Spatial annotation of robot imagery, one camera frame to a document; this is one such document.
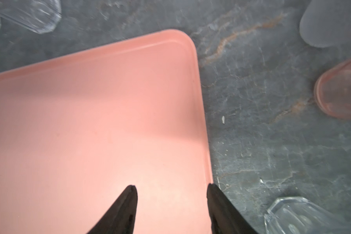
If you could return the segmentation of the pink plastic tray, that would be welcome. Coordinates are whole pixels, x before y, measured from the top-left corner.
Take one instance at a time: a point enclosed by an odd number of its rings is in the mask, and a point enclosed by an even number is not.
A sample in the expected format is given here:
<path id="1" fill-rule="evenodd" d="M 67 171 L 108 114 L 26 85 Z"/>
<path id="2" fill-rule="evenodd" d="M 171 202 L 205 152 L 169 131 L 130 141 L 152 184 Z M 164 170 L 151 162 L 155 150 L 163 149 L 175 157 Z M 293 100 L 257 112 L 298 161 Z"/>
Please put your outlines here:
<path id="1" fill-rule="evenodd" d="M 169 29 L 0 73 L 0 234 L 85 234 L 128 185 L 136 234 L 209 234 L 196 47 Z"/>

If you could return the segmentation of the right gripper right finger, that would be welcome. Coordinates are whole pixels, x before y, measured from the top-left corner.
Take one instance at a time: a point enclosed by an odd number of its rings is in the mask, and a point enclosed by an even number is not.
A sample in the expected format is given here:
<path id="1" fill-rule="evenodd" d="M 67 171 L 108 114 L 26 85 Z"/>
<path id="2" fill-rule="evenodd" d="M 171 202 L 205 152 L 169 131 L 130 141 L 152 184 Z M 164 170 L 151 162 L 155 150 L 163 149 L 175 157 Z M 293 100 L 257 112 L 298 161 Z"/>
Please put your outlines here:
<path id="1" fill-rule="evenodd" d="M 213 234 L 257 234 L 215 184 L 208 185 L 207 204 Z"/>

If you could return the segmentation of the clear short glass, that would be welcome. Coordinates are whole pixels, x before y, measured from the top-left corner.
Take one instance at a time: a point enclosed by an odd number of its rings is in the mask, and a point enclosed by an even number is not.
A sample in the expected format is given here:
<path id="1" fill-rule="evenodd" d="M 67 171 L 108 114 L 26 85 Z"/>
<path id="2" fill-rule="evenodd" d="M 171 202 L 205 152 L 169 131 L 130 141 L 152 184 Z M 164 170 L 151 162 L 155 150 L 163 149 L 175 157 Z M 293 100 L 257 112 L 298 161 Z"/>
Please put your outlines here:
<path id="1" fill-rule="evenodd" d="M 267 234 L 351 234 L 351 223 L 303 197 L 276 199 L 264 222 Z"/>

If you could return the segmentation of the pink translucent plastic cup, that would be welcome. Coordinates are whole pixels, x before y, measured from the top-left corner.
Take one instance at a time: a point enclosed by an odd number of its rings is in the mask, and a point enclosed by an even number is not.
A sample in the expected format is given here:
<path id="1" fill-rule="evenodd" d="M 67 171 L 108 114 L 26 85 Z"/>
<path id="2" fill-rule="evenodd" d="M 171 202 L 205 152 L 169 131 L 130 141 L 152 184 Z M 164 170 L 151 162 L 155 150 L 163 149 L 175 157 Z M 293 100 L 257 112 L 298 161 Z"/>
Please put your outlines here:
<path id="1" fill-rule="evenodd" d="M 323 73 L 315 83 L 314 95 L 325 114 L 351 120 L 351 58 Z"/>

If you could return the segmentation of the clear glass back right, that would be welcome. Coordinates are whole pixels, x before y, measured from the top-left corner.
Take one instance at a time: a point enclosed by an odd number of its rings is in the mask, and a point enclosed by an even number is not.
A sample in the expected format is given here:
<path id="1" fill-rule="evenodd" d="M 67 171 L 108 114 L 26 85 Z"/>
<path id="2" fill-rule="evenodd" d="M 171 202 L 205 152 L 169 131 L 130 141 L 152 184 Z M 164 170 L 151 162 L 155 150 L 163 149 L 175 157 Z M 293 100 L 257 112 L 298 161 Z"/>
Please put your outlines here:
<path id="1" fill-rule="evenodd" d="M 61 3 L 59 0 L 2 0 L 0 17 L 45 34 L 54 31 L 61 20 Z"/>

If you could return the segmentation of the frosted white plastic cup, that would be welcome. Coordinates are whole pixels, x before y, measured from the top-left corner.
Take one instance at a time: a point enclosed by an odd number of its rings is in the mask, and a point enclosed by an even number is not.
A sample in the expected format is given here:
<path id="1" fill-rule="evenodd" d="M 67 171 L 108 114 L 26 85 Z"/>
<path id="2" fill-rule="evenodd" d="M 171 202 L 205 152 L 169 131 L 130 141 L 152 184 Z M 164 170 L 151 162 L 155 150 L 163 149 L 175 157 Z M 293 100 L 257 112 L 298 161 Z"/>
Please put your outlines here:
<path id="1" fill-rule="evenodd" d="M 351 1 L 311 1 L 299 33 L 305 43 L 318 48 L 351 42 Z"/>

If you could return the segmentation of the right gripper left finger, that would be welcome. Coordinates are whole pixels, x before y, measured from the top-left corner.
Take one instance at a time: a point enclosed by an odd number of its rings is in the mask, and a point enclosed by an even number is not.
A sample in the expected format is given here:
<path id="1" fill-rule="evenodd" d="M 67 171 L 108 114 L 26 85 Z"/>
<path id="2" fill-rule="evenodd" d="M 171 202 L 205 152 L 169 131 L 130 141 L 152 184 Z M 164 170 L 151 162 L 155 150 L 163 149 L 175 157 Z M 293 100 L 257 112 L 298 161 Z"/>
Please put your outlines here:
<path id="1" fill-rule="evenodd" d="M 136 187 L 127 186 L 88 234 L 133 234 L 137 202 Z"/>

